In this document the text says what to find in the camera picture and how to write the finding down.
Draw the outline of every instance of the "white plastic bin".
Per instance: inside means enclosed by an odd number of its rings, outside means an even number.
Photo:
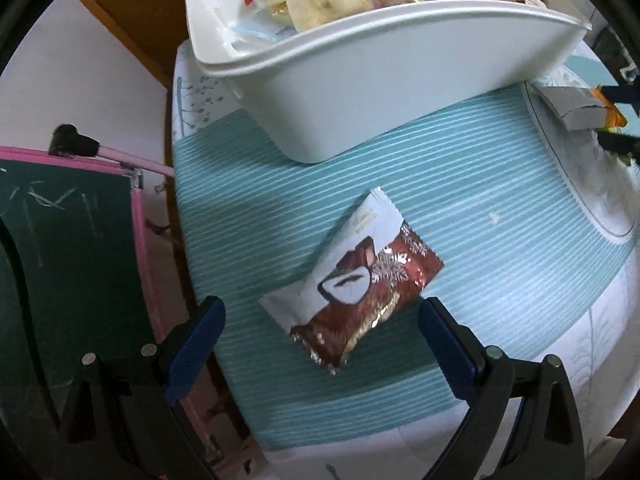
[[[438,0],[372,10],[277,44],[230,30],[244,0],[186,0],[193,51],[282,152],[320,162],[470,97],[559,66],[591,29],[550,9]]]

